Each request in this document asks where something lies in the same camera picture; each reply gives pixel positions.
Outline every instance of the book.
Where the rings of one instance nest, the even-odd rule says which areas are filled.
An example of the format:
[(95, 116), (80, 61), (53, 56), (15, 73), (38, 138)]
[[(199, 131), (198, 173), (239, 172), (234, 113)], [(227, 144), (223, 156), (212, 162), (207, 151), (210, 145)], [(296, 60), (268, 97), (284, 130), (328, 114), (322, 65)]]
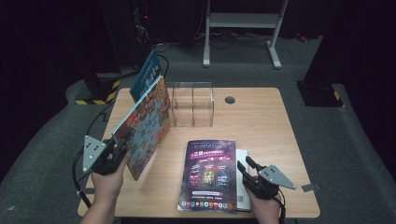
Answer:
[[(240, 161), (242, 165), (245, 166), (246, 171), (248, 173), (249, 166), (246, 161), (247, 155), (248, 155), (247, 150), (244, 149), (236, 150), (236, 162)], [(238, 211), (250, 212), (251, 211), (250, 198), (248, 197), (248, 193), (245, 189), (244, 184), (242, 183), (243, 178), (244, 176), (242, 175), (242, 173), (237, 171), (236, 172), (236, 198), (237, 198), (236, 207)]]
[(236, 204), (235, 141), (189, 141), (177, 209), (236, 214)]
[(158, 60), (157, 50), (153, 49), (140, 68), (134, 83), (131, 86), (130, 93), (135, 102), (145, 93), (158, 76), (162, 76), (160, 61)]
[(116, 143), (132, 151), (127, 166), (134, 180), (141, 176), (158, 144), (169, 131), (170, 100), (163, 76), (157, 77), (112, 131)]

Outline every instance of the white metal stand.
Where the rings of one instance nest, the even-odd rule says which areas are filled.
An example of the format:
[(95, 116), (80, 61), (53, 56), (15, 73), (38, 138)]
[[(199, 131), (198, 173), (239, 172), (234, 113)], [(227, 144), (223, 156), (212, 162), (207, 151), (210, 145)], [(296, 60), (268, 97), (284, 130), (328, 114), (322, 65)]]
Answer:
[(289, 0), (283, 0), (279, 13), (257, 14), (257, 13), (211, 13), (210, 0), (207, 0), (206, 28), (204, 46), (204, 67), (210, 66), (210, 27), (241, 27), (241, 28), (272, 28), (274, 33), (271, 41), (267, 41), (267, 47), (271, 54), (275, 69), (282, 66), (277, 57), (275, 43), (285, 16), (286, 6)]

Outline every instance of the wooden tabletop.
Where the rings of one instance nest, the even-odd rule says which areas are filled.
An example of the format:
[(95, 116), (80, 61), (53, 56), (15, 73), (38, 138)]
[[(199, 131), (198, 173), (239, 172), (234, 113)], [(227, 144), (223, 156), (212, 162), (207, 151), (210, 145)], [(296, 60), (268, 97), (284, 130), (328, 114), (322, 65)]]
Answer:
[[(225, 98), (232, 96), (234, 104)], [(116, 217), (253, 217), (177, 211), (187, 142), (197, 139), (234, 140), (237, 148), (246, 149), (260, 165), (275, 164), (297, 189), (282, 191), (286, 198), (287, 217), (318, 217), (318, 202), (310, 184), (280, 92), (275, 88), (214, 88), (215, 113), (212, 127), (172, 127), (159, 144), (146, 170), (134, 181), (129, 170), (117, 202)], [(129, 89), (121, 89), (106, 127), (104, 139), (131, 109), (134, 101)], [(93, 188), (91, 179), (86, 188)], [(91, 202), (93, 195), (88, 195)], [(88, 208), (81, 201), (78, 214)]]

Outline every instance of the clear acrylic organizer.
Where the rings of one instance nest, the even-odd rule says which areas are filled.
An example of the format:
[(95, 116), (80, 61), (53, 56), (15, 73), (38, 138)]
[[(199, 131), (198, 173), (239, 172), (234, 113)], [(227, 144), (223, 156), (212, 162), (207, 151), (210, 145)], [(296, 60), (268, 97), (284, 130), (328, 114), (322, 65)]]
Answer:
[(174, 127), (212, 127), (214, 97), (211, 82), (168, 82)]

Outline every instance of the gray floor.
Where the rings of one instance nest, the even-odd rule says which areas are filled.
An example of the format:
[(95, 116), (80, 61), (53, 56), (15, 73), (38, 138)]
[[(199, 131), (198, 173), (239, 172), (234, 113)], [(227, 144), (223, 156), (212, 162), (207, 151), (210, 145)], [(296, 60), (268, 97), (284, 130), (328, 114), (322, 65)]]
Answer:
[[(334, 84), (344, 107), (306, 107), (296, 86), (320, 43), (278, 39), (282, 69), (275, 70), (263, 41), (235, 42), (211, 50), (211, 66), (202, 67), (203, 48), (164, 45), (158, 51), (169, 61), (166, 81), (212, 81), (215, 87), (279, 88), (304, 163), (314, 184), (318, 218), (287, 223), (396, 223), (396, 185), (361, 128), (342, 85)], [(212, 41), (216, 48), (230, 42)], [(166, 62), (160, 58), (165, 70)], [(130, 87), (134, 77), (121, 81)], [(0, 223), (78, 223), (71, 165), (83, 136), (105, 105), (75, 105), (82, 81), (65, 93), (69, 104), (36, 134), (0, 185)], [(106, 111), (107, 117), (111, 107)], [(106, 127), (97, 120), (90, 135), (101, 138)], [(136, 219), (135, 223), (148, 220)], [(154, 220), (154, 223), (179, 223)]]

